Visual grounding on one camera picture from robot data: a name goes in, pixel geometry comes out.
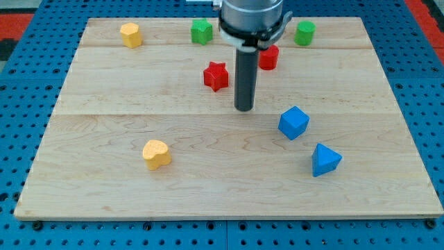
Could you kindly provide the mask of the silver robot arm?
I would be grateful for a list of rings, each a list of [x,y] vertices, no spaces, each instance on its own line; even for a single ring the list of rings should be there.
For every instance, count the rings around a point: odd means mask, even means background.
[[[253,53],[274,45],[292,20],[283,0],[186,0],[187,4],[213,7],[219,12],[219,33],[238,51]]]

